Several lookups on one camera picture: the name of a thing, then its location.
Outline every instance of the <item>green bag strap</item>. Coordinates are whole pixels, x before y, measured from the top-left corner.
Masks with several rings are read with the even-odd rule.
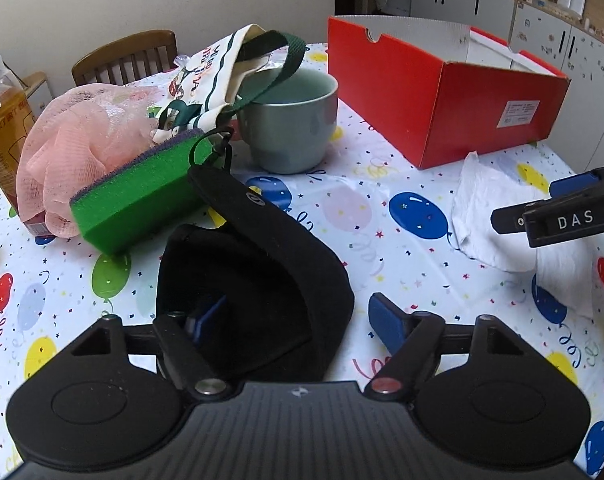
[[[237,61],[255,59],[286,45],[288,45],[287,58],[284,60],[284,65],[282,65],[282,69],[277,74],[277,77],[253,95],[243,97],[242,100],[228,105],[218,115],[217,126],[226,124],[239,110],[264,95],[274,86],[291,77],[302,64],[304,54],[306,53],[306,43],[304,43],[304,40],[293,34],[278,32],[277,30],[269,30],[264,34],[260,34],[240,47]]]
[[[255,92],[255,94],[247,96],[233,105],[228,105],[224,110],[222,110],[220,115],[218,115],[217,126],[226,124],[239,110],[261,97],[261,95],[266,93],[275,85],[278,85],[282,81],[285,81],[291,77],[302,64],[304,54],[306,53],[306,43],[304,43],[304,40],[301,40],[301,38],[293,36],[292,34],[278,32],[277,30],[268,30],[265,33],[247,41],[240,47],[235,60],[236,62],[247,61],[265,56],[266,54],[269,54],[270,52],[273,52],[274,50],[286,45],[288,45],[287,58],[284,61],[282,70],[279,72],[279,74],[277,74],[277,77],[263,89]],[[173,121],[173,126],[175,127],[186,126],[189,124],[192,119],[200,114],[201,108],[201,104],[188,105],[184,101],[175,99],[171,101],[160,114],[158,119],[159,128],[164,128],[169,110],[177,110],[178,112],[178,114],[175,116],[175,121]]]

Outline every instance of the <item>pink mesh bath puff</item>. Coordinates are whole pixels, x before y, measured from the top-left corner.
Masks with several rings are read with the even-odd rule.
[[[48,230],[79,230],[69,200],[155,143],[148,118],[155,87],[90,84],[51,101],[27,136],[17,174],[18,212],[24,222],[45,211]]]

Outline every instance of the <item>green balloon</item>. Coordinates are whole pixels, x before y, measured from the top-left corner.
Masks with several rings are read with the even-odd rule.
[[[104,298],[104,303],[107,303],[124,288],[130,273],[130,254],[125,253],[120,256],[100,254],[91,276],[93,293],[99,298]]]

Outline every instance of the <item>chair backrest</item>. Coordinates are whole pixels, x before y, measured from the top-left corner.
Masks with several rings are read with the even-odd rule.
[[[97,48],[80,59],[71,74],[77,86],[106,82],[103,77],[113,85],[127,84],[169,70],[176,56],[173,31],[147,30]]]

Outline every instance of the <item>silver screw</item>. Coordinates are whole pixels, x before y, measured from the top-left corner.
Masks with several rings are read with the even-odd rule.
[[[226,383],[215,377],[202,379],[195,384],[195,390],[202,395],[217,395],[226,390]]]
[[[378,377],[373,379],[371,388],[378,394],[394,394],[402,389],[402,383],[392,377]]]

